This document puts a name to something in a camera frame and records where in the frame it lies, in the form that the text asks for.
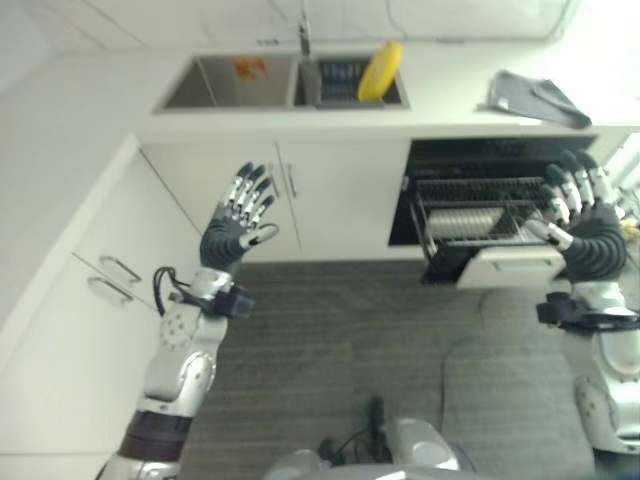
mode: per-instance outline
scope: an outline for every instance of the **kitchen countertop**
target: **kitchen countertop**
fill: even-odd
[[[247,135],[379,138],[571,132],[516,116],[476,112],[489,80],[500,69],[553,79],[591,116],[592,132],[640,130],[640,66],[633,58],[639,48],[611,31],[598,39],[579,33],[547,46],[408,44],[400,70],[408,110],[155,114],[195,49],[59,56],[46,62],[0,94],[0,261],[5,272],[0,285],[0,369],[6,360],[2,352],[10,350],[5,347],[20,336],[20,319],[37,308],[139,144]]]

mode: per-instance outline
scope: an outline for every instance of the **open dishwasher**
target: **open dishwasher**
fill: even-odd
[[[419,244],[423,283],[458,288],[542,286],[562,256],[522,225],[544,211],[546,167],[592,136],[416,140],[390,245]]]

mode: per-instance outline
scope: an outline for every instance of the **gray carpet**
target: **gray carpet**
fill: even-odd
[[[256,309],[230,326],[181,478],[259,479],[281,455],[361,428],[374,394],[395,414],[442,422],[483,473],[592,472],[561,332],[536,321],[544,292],[423,287],[420,272],[411,262],[244,266]]]

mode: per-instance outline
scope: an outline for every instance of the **kitchen sink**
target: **kitchen sink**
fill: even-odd
[[[296,71],[293,55],[196,57],[163,109],[283,108]]]
[[[296,76],[294,105],[319,109],[406,108],[408,104],[398,74],[381,100],[358,100],[358,85],[369,61],[370,57],[301,60]]]
[[[359,102],[370,57],[299,55],[195,57],[160,111],[408,108],[399,75],[384,98]]]

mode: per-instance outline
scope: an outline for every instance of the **dish towel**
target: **dish towel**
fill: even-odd
[[[551,80],[522,77],[506,70],[493,77],[485,108],[574,129],[591,126],[591,119]]]

